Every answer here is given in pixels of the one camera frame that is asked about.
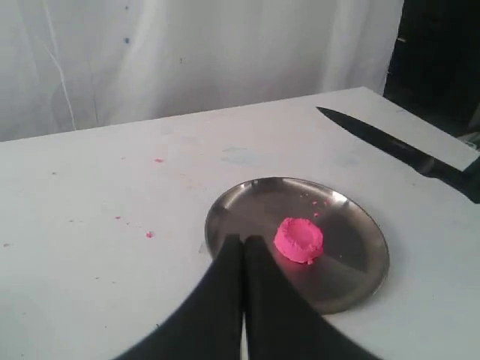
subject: white curtain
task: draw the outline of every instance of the white curtain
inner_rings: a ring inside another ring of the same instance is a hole
[[[403,0],[5,0],[0,141],[381,93]]]

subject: kitchen knife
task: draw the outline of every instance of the kitchen knife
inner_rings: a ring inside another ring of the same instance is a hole
[[[357,118],[324,107],[317,109],[352,135],[397,158],[421,175],[439,179],[475,204],[480,203],[480,157],[462,172]]]

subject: table surface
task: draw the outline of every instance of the table surface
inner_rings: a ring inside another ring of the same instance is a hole
[[[106,360],[134,345],[211,263],[211,204],[263,176],[334,188],[385,235],[386,283],[328,321],[388,360],[480,353],[480,205],[315,106],[460,170],[478,156],[366,88],[0,143],[0,357]]]

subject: pink play dough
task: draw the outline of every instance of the pink play dough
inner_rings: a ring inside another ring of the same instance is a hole
[[[323,252],[323,234],[308,219],[287,217],[278,227],[274,244],[287,259],[310,265]]]

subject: stainless steel plate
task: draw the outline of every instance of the stainless steel plate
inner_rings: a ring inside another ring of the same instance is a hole
[[[324,254],[312,265],[291,262],[273,245],[284,218],[307,218],[323,231]],[[328,187],[297,178],[239,184],[213,204],[205,224],[215,257],[229,233],[261,235],[300,294],[321,314],[345,311],[374,293],[389,269],[379,227],[357,204]]]

